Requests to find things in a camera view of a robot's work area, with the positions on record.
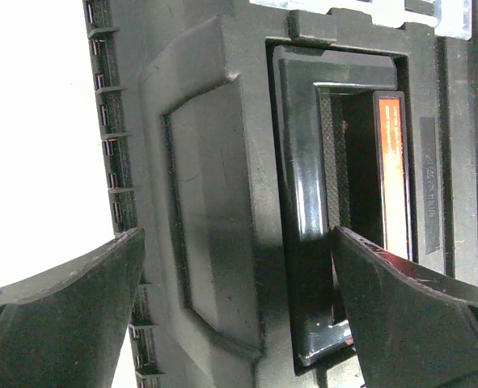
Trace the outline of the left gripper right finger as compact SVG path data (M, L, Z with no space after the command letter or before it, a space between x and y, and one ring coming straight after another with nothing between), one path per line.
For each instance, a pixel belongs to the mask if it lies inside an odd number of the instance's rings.
M478 287L344 227L332 258L369 387L478 387Z

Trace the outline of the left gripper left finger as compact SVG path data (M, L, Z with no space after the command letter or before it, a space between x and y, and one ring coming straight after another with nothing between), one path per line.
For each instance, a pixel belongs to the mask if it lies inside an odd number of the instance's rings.
M0 288L0 387L109 387L145 259L132 228Z

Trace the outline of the black plastic toolbox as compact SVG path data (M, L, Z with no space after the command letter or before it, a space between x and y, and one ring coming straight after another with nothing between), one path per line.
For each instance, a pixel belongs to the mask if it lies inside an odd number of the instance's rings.
M86 1L138 387L369 387L344 227L478 287L478 1Z

